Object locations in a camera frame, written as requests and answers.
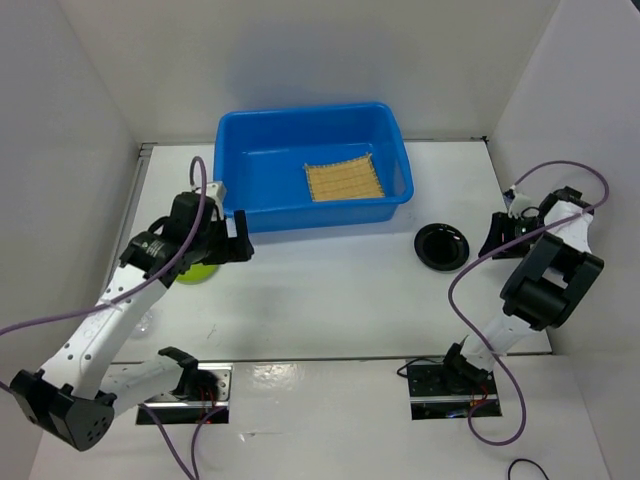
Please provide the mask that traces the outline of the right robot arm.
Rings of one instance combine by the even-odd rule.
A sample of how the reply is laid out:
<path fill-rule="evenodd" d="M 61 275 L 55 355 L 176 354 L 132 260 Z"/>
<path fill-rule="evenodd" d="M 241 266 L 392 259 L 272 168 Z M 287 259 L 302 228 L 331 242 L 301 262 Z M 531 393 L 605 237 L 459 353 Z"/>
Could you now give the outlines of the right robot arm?
<path fill-rule="evenodd" d="M 479 255 L 519 259 L 500 292 L 501 313 L 482 331 L 453 344 L 438 369 L 438 381 L 450 393 L 484 384 L 495 355 L 506 354 L 520 340 L 562 326 L 604 268 L 591 252 L 588 229 L 593 215 L 582 193 L 569 186 L 547 195 L 527 215 L 496 212 Z"/>

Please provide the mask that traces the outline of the green plastic plate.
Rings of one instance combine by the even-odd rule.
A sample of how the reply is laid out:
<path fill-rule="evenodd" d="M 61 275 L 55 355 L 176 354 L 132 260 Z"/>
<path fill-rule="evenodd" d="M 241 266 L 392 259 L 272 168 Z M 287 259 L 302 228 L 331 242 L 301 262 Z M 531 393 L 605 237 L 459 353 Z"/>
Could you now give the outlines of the green plastic plate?
<path fill-rule="evenodd" d="M 183 285 L 197 285 L 211 278 L 218 269 L 217 265 L 194 264 L 185 273 L 180 274 L 176 281 Z"/>

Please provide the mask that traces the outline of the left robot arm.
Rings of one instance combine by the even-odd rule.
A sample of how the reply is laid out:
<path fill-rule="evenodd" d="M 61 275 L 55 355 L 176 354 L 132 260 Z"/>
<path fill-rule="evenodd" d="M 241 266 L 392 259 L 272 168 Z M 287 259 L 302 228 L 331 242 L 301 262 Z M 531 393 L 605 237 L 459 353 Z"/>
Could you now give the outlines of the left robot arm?
<path fill-rule="evenodd" d="M 219 380 L 198 360 L 164 347 L 150 360 L 110 365 L 142 317 L 192 265 L 246 262 L 254 249 L 244 211 L 230 235 L 218 198 L 183 192 L 169 215 L 134 236 L 94 312 L 37 371 L 19 371 L 9 390 L 33 424 L 78 451 L 93 448 L 114 419 L 161 393 L 218 398 Z"/>

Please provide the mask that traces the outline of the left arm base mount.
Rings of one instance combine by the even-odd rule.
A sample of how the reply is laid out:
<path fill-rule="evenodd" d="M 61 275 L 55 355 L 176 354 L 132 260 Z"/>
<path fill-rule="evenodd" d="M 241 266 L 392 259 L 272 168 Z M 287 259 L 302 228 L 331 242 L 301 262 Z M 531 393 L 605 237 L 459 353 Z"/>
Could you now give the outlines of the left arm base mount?
<path fill-rule="evenodd" d="M 229 422 L 233 364 L 209 362 L 201 363 L 199 368 L 216 377 L 214 387 L 198 386 L 186 397 L 165 392 L 145 402 L 163 425 L 196 425 L 201 420 L 207 424 Z"/>

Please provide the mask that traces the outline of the woven bamboo mat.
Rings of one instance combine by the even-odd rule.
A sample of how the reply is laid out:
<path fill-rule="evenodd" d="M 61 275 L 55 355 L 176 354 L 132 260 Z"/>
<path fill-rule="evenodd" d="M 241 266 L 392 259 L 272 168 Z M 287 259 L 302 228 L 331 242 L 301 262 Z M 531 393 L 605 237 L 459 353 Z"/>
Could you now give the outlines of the woven bamboo mat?
<path fill-rule="evenodd" d="M 305 164 L 304 171 L 316 203 L 385 197 L 371 153 L 333 164 Z"/>

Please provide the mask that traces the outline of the black plate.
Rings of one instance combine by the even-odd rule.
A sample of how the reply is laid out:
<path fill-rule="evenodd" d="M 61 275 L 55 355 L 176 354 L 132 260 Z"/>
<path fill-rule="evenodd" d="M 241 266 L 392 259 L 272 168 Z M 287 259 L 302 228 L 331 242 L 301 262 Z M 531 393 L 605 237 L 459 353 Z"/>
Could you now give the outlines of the black plate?
<path fill-rule="evenodd" d="M 455 227 L 444 223 L 423 226 L 416 233 L 413 245 L 419 260 L 438 272 L 460 269 L 470 255 L 466 237 Z"/>

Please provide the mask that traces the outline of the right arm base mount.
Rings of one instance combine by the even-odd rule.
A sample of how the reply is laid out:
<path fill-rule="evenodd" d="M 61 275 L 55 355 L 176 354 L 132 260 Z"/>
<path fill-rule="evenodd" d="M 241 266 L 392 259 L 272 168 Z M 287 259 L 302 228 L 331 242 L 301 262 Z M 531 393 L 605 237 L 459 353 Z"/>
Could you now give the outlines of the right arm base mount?
<path fill-rule="evenodd" d="M 448 373 L 442 358 L 418 357 L 406 361 L 396 370 L 408 387 L 411 419 L 466 419 L 478 407 L 473 417 L 500 417 L 502 410 L 497 387 L 492 376 L 481 384 Z"/>

